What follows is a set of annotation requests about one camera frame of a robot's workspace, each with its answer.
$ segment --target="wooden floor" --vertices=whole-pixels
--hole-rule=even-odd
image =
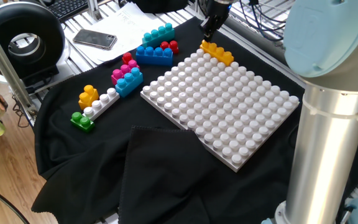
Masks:
[[[31,206],[45,180],[38,175],[34,154],[34,134],[31,127],[18,128],[18,116],[12,111],[14,100],[6,85],[0,84],[0,94],[8,102],[2,121],[6,133],[0,137],[0,194],[11,201],[33,224],[55,224],[50,213],[31,212]],[[0,202],[0,224],[22,223],[16,215]]]

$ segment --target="pink block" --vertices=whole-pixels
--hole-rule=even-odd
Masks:
[[[112,84],[117,85],[117,81],[120,78],[124,78],[124,75],[131,72],[131,68],[128,65],[121,65],[121,69],[115,69],[112,71],[111,81]]]
[[[121,65],[121,72],[122,75],[125,75],[131,72],[131,68],[128,65]]]
[[[122,74],[121,70],[120,69],[115,69],[112,72],[112,75],[111,75],[112,84],[117,85],[117,80],[120,79],[120,78],[123,78],[123,77],[124,77],[124,75]]]
[[[129,66],[131,69],[133,69],[134,67],[137,67],[137,68],[140,69],[140,67],[137,65],[137,62],[136,62],[135,60],[130,60],[130,61],[128,62],[128,66]]]

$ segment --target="yellow block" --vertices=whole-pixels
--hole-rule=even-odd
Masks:
[[[80,94],[80,100],[78,101],[81,110],[92,106],[92,102],[99,99],[98,90],[93,88],[93,86],[86,85],[84,91]]]
[[[203,40],[200,48],[203,49],[205,53],[209,53],[212,57],[216,57],[217,60],[223,62],[226,66],[230,66],[230,64],[234,61],[234,57],[231,55],[231,52],[225,52],[223,47],[217,47],[215,43],[209,43]]]

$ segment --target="building block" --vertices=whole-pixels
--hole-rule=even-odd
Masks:
[[[173,53],[169,48],[162,50],[161,47],[157,47],[154,50],[152,47],[144,49],[140,46],[136,50],[136,60],[139,64],[172,66]]]
[[[118,99],[119,94],[117,93],[116,89],[109,88],[107,90],[107,94],[100,95],[100,100],[93,101],[92,107],[87,107],[84,109],[83,116],[86,116],[91,121],[94,121]]]
[[[80,105],[81,110],[83,110],[86,107],[91,106],[92,102],[97,99],[99,99],[98,90],[91,85],[86,85],[84,87],[84,92],[80,94],[78,104]]]
[[[143,74],[138,68],[133,68],[131,73],[124,75],[117,81],[116,91],[120,97],[125,97],[130,94],[134,89],[143,82]]]
[[[142,46],[146,47],[158,47],[163,41],[171,41],[175,38],[175,30],[171,23],[167,23],[164,26],[160,26],[158,30],[152,30],[150,33],[145,33],[142,38]]]
[[[80,112],[75,112],[71,116],[71,123],[78,129],[88,133],[94,128],[94,123],[89,118],[82,116]]]
[[[121,69],[115,69],[112,71],[111,81],[113,85],[117,85],[117,81],[120,78],[124,78],[124,75],[131,72],[129,65],[121,65]]]
[[[179,53],[179,48],[178,48],[178,42],[176,42],[176,41],[171,41],[170,43],[169,43],[169,48],[171,48],[171,50],[172,50],[172,52],[174,53],[174,54],[178,54]]]
[[[235,172],[299,105],[296,96],[237,62],[225,66],[202,49],[140,95],[179,128],[194,131]]]
[[[133,60],[133,59],[128,62],[128,66],[129,66],[130,69],[133,69],[135,67],[140,69],[140,67],[137,65],[137,62],[135,60]]]
[[[169,43],[167,41],[164,41],[161,43],[160,47],[162,48],[162,50],[165,50],[169,48]]]
[[[209,43],[205,40],[202,41],[200,48],[206,53],[209,53],[212,57],[217,58],[220,62],[223,62],[226,66],[234,61],[234,57],[231,52],[225,52],[223,47],[217,47],[215,43]]]
[[[128,65],[128,62],[129,62],[130,60],[132,60],[132,59],[133,59],[133,58],[132,58],[132,54],[129,53],[129,52],[126,52],[126,53],[122,56],[122,62],[123,62],[124,65]]]

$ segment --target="metal pole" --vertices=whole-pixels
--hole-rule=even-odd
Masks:
[[[34,104],[32,103],[29,94],[25,90],[24,84],[21,82],[20,78],[17,76],[16,71],[14,70],[11,62],[6,56],[0,45],[0,71],[4,75],[5,79],[12,88],[13,93],[16,98],[22,103],[24,109],[29,112],[31,115],[36,115],[37,111]]]
[[[102,20],[97,0],[88,0],[88,13],[96,21]]]
[[[308,83],[287,205],[280,213],[288,223],[334,223],[357,145],[358,93]]]

